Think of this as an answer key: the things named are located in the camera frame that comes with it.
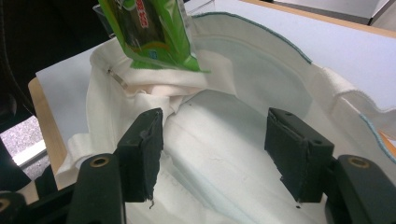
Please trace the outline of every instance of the green package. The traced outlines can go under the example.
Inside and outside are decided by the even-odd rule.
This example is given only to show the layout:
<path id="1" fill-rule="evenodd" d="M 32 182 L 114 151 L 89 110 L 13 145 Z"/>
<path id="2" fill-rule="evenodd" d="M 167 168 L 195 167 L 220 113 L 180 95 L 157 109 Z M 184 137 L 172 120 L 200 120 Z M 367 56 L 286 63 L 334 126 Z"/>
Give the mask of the green package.
<path id="1" fill-rule="evenodd" d="M 99 0 L 134 68 L 200 71 L 181 0 Z"/>

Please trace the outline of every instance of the gray floor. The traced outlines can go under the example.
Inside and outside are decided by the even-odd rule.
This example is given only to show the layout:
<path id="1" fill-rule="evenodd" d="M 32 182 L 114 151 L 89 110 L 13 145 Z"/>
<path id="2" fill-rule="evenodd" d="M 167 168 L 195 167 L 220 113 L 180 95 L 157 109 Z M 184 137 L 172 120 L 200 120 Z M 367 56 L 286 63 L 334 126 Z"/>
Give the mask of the gray floor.
<path id="1" fill-rule="evenodd" d="M 381 17 L 375 21 L 374 27 L 387 29 L 396 32 L 396 3 L 390 6 Z M 7 149 L 12 156 L 21 153 L 26 148 L 34 145 L 43 139 L 38 122 L 34 117 L 24 123 L 15 126 L 11 130 L 0 134 Z M 32 179 L 37 178 L 43 170 L 50 164 L 46 154 L 41 155 L 35 162 L 22 167 L 23 171 Z"/>

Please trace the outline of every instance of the food packet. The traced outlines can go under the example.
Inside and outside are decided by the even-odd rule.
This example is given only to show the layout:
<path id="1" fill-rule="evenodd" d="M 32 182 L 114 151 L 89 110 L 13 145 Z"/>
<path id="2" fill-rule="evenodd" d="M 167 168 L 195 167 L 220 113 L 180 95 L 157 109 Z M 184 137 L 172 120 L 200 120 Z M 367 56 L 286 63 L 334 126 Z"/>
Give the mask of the food packet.
<path id="1" fill-rule="evenodd" d="M 133 68 L 200 71 L 182 0 L 99 0 Z"/>

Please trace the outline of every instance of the white bag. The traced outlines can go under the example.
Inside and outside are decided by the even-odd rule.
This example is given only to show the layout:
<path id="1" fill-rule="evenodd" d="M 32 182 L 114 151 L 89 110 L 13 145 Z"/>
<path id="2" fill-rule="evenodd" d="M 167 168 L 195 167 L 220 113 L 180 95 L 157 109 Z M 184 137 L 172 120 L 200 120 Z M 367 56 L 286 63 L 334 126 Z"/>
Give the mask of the white bag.
<path id="1" fill-rule="evenodd" d="M 235 15 L 191 21 L 204 70 L 130 68 L 116 39 L 91 57 L 89 133 L 69 140 L 56 178 L 76 180 L 79 165 L 112 153 L 142 112 L 163 110 L 164 151 L 155 205 L 129 203 L 133 223 L 324 223 L 324 203 L 300 205 L 263 149 L 268 108 L 287 110 L 335 144 L 334 157 L 376 162 L 396 183 L 396 160 L 378 130 L 396 139 L 396 110 L 314 64 L 282 36 Z"/>

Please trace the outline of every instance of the white fabric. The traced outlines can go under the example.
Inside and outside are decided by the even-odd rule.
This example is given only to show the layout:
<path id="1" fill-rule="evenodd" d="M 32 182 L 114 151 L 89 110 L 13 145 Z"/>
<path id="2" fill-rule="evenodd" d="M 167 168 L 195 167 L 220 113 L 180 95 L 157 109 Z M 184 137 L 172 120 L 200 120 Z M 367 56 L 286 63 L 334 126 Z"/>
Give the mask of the white fabric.
<path id="1" fill-rule="evenodd" d="M 325 201 L 297 209 L 263 150 L 270 106 L 330 139 L 334 156 L 366 157 L 396 183 L 396 165 L 372 129 L 396 139 L 396 110 L 379 111 L 363 92 L 259 24 L 215 14 L 193 19 L 191 28 L 200 65 L 210 73 L 131 69 L 115 39 L 92 54 L 89 133 L 69 140 L 56 176 L 61 184 L 76 180 L 84 159 L 112 153 L 141 112 L 160 107 L 164 153 L 155 205 L 128 204 L 132 222 L 323 223 Z"/>

